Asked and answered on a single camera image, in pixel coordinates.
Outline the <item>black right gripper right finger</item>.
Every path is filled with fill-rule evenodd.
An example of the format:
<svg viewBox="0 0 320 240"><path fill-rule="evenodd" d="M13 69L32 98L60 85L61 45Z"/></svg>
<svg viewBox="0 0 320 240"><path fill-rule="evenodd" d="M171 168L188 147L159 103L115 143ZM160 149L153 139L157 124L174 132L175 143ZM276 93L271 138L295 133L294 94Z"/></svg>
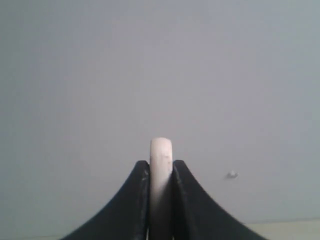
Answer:
<svg viewBox="0 0 320 240"><path fill-rule="evenodd" d="M183 160L172 170L172 221L175 240L264 240L219 206Z"/></svg>

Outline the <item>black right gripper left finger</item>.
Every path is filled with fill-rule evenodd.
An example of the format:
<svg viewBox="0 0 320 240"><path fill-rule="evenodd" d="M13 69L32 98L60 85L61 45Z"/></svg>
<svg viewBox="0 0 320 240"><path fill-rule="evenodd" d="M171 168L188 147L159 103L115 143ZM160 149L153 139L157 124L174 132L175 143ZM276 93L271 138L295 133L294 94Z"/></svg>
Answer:
<svg viewBox="0 0 320 240"><path fill-rule="evenodd" d="M149 226L150 167L139 160L114 197L64 240L145 240Z"/></svg>

